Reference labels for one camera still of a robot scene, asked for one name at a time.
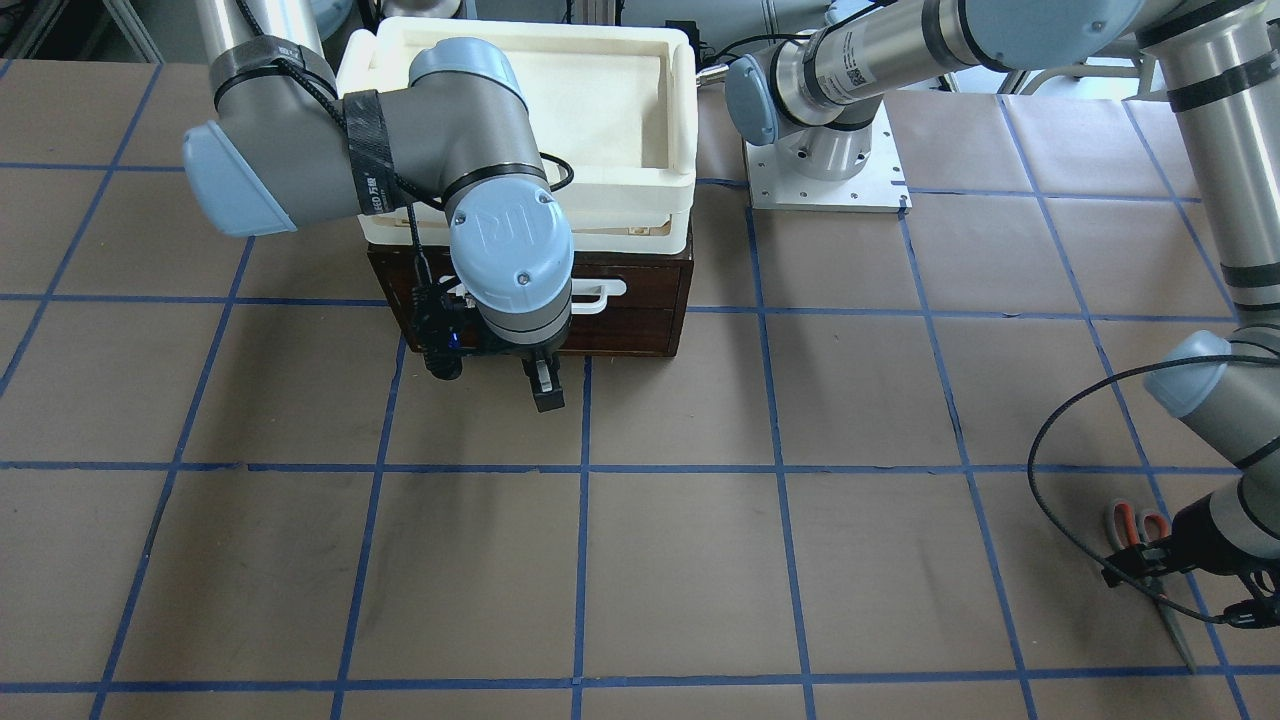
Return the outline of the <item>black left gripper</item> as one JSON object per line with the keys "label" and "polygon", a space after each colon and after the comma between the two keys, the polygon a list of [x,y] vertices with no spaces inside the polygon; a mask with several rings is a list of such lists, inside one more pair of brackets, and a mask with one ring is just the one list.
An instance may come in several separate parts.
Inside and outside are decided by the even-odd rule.
{"label": "black left gripper", "polygon": [[1262,559],[1239,550],[1213,524],[1208,505],[1189,505],[1172,519],[1170,546],[1139,542],[1123,547],[1114,543],[1106,557],[1112,569],[1100,573],[1108,587],[1124,583],[1128,575],[1143,588],[1165,591],[1162,577],[1181,570],[1198,569],[1220,577],[1239,577],[1265,569],[1277,569],[1276,559]]}

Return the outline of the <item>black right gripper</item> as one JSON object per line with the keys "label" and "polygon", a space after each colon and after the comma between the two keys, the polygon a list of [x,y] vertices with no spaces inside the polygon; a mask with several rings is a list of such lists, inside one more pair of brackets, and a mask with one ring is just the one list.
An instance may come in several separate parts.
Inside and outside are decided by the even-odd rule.
{"label": "black right gripper", "polygon": [[468,325],[458,333],[454,354],[460,357],[495,355],[520,357],[536,410],[549,413],[566,405],[558,354],[564,342],[566,327],[543,342],[521,345],[499,337],[489,325]]}

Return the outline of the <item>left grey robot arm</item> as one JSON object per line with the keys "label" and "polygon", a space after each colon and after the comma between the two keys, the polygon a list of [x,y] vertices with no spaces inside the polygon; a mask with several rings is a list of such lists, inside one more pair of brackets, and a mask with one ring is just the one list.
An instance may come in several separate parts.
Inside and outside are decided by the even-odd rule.
{"label": "left grey robot arm", "polygon": [[1146,377],[1174,418],[1240,471],[1169,537],[1103,561],[1110,585],[1201,570],[1277,596],[1277,31],[1261,1],[891,1],[726,69],[745,141],[858,132],[891,90],[969,67],[1042,70],[1132,35],[1164,69],[1240,327],[1197,332]]}

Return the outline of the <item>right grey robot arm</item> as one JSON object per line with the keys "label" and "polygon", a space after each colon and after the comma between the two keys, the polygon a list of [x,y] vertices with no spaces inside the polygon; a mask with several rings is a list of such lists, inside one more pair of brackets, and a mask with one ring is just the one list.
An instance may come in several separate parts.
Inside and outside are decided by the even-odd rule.
{"label": "right grey robot arm", "polygon": [[429,372],[474,355],[521,360],[534,402],[563,406],[573,236],[507,55],[480,38],[421,51],[407,85],[339,94],[305,1],[200,1],[216,117],[183,141],[209,220],[234,237],[293,232],[417,204],[439,210],[453,278],[420,243],[411,331]]}

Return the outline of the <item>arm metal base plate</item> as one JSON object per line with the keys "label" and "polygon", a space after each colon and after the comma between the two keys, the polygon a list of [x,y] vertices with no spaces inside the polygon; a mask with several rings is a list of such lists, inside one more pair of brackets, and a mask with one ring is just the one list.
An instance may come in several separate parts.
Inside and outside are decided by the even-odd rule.
{"label": "arm metal base plate", "polygon": [[744,156],[759,209],[897,214],[913,206],[881,97],[777,143],[745,143]]}

